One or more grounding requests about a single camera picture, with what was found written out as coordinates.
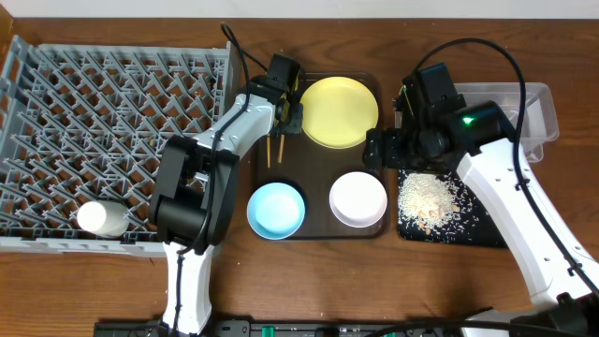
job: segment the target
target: wooden table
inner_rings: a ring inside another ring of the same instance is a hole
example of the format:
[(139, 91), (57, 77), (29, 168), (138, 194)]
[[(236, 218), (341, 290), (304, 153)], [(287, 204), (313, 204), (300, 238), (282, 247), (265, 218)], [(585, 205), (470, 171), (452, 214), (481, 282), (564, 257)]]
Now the wooden table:
[[(391, 98), (426, 51), (457, 37), (497, 41), (527, 81), (552, 90), (561, 135), (534, 171), (563, 219), (599, 256), (599, 22), (478, 20), (230, 20), (263, 62), (289, 54), (309, 70), (365, 70)], [(33, 44), (223, 47), (219, 20), (30, 20), (14, 33)], [(459, 46), (434, 61), (455, 82), (515, 81), (502, 56)], [(251, 70), (258, 70), (252, 65)], [(395, 228), (362, 242), (266, 242), (247, 226), (252, 172), (244, 159), (237, 210), (212, 265), (214, 309), (256, 319), (393, 321), (464, 315), (485, 306), (531, 308), (508, 250), (409, 242)], [(397, 208), (391, 202), (395, 222)], [(0, 335), (89, 336), (98, 320), (159, 317), (164, 259), (100, 254), (0, 255)]]

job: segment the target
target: clear plastic container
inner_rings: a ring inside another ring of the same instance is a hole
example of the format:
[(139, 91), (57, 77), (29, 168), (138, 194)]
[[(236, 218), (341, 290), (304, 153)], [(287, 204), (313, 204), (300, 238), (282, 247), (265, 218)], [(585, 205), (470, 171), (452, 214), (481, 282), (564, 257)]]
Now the clear plastic container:
[[(467, 105), (492, 100), (497, 103), (513, 126), (519, 110), (518, 83), (456, 83)], [(543, 159), (543, 143), (560, 136), (558, 119), (549, 87), (544, 83), (526, 83), (526, 115), (520, 143), (530, 163)]]

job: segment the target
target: green indicator light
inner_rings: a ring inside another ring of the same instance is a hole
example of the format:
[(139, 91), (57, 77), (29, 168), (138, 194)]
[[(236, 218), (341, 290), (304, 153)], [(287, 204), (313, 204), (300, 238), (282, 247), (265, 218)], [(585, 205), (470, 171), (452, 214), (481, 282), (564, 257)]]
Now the green indicator light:
[(472, 117), (463, 117), (462, 120), (466, 125), (470, 125), (470, 123), (474, 120)]

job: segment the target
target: light blue bowl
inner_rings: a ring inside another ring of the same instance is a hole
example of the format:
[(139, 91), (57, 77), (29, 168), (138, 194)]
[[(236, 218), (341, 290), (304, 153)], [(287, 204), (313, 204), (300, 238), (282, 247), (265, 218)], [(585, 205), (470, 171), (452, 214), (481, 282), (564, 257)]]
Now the light blue bowl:
[(258, 188), (247, 204), (247, 220), (259, 236), (281, 240), (300, 228), (306, 206), (300, 193), (286, 183)]

